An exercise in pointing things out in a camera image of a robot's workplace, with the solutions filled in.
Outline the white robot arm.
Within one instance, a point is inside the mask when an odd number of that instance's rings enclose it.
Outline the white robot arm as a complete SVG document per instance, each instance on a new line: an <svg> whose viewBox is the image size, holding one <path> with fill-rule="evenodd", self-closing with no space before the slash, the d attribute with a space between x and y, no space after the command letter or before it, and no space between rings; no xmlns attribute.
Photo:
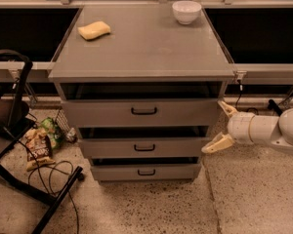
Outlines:
<svg viewBox="0 0 293 234"><path fill-rule="evenodd" d="M239 112L222 100L218 103L229 117L228 132L219 132L202 147L203 153L215 153L239 143L261 144L293 156L293 108L279 116L268 116Z"/></svg>

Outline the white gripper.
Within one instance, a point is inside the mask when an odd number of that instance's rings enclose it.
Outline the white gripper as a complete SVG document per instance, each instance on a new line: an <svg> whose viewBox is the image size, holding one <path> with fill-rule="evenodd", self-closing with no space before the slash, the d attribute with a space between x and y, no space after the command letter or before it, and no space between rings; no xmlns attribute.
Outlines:
<svg viewBox="0 0 293 234"><path fill-rule="evenodd" d="M218 104L225 114L230 118L228 122L228 133L218 133L210 142L205 144L201 151L205 154L212 154L233 146L234 142L240 144L252 144L250 136L250 125L255 117L254 113L238 112L235 107L219 100Z"/></svg>

